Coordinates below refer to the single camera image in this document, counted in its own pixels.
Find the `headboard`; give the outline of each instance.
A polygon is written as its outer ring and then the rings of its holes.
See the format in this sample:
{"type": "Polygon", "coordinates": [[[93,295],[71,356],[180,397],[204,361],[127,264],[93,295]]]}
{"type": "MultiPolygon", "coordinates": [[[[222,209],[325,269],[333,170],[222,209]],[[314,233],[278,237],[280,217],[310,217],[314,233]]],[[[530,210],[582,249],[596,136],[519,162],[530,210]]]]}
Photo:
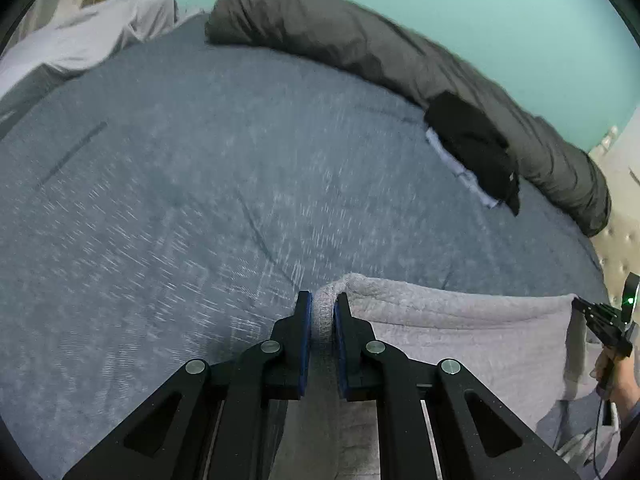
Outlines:
{"type": "MultiPolygon", "coordinates": [[[[605,174],[611,190],[612,210],[607,226],[591,238],[600,266],[604,272],[604,282],[613,306],[620,306],[622,288],[629,272],[640,274],[640,218],[629,215],[620,202],[622,198],[615,189],[626,187],[635,189],[636,184],[630,174],[614,171],[607,164],[606,155],[614,140],[615,132],[607,134],[604,140],[593,148],[589,156],[605,174]]],[[[640,321],[640,312],[636,313],[640,321]]]]}

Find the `black cloth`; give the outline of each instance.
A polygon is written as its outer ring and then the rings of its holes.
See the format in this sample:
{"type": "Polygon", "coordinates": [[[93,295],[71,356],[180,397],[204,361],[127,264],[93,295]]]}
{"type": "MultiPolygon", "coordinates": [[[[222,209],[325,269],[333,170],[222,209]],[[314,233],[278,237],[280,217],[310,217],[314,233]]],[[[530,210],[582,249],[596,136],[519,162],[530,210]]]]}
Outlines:
{"type": "Polygon", "coordinates": [[[436,131],[443,147],[478,178],[484,191],[520,211],[518,163],[507,139],[480,110],[451,92],[432,99],[424,121],[436,131]]]}

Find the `gray comforter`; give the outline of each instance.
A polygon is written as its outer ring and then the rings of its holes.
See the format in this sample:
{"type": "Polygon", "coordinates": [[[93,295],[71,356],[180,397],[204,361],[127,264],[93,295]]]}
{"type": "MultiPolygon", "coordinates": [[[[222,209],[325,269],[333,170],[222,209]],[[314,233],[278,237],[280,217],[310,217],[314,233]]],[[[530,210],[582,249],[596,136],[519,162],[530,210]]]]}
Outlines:
{"type": "Polygon", "coordinates": [[[587,236],[611,208],[603,174],[543,118],[427,38],[345,0],[217,0],[206,27],[217,44],[268,46],[309,57],[385,86],[426,109],[449,90],[481,109],[509,141],[520,174],[587,236]]]}
{"type": "Polygon", "coordinates": [[[0,141],[0,413],[44,478],[186,359],[238,355],[347,272],[606,300],[590,242],[534,186],[517,218],[486,209],[419,107],[211,46],[204,23],[65,83],[0,141]]]}

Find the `white cloth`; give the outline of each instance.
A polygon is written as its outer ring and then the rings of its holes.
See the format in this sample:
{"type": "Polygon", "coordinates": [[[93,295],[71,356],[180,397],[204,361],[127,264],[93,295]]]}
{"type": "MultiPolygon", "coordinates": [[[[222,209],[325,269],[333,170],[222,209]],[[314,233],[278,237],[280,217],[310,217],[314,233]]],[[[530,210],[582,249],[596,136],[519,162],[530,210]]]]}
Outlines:
{"type": "Polygon", "coordinates": [[[447,166],[453,172],[453,174],[458,177],[460,182],[462,182],[462,184],[471,193],[473,193],[480,199],[482,205],[491,209],[496,207],[500,203],[494,197],[489,196],[484,192],[484,190],[478,184],[478,178],[473,171],[469,171],[467,168],[465,168],[459,160],[457,160],[453,155],[451,155],[447,150],[444,149],[444,146],[440,142],[440,137],[438,137],[438,134],[433,128],[428,128],[425,136],[427,137],[427,142],[442,159],[445,166],[447,166]]]}

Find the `blue bedspread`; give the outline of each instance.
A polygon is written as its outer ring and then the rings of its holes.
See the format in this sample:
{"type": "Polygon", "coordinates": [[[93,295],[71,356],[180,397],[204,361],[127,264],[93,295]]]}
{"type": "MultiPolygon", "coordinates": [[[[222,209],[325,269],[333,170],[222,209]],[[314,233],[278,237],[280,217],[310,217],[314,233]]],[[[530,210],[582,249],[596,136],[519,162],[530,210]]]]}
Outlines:
{"type": "Polygon", "coordinates": [[[575,223],[489,210],[420,108],[204,18],[51,93],[0,142],[0,410],[59,478],[186,359],[270,333],[347,272],[605,301],[575,223]]]}

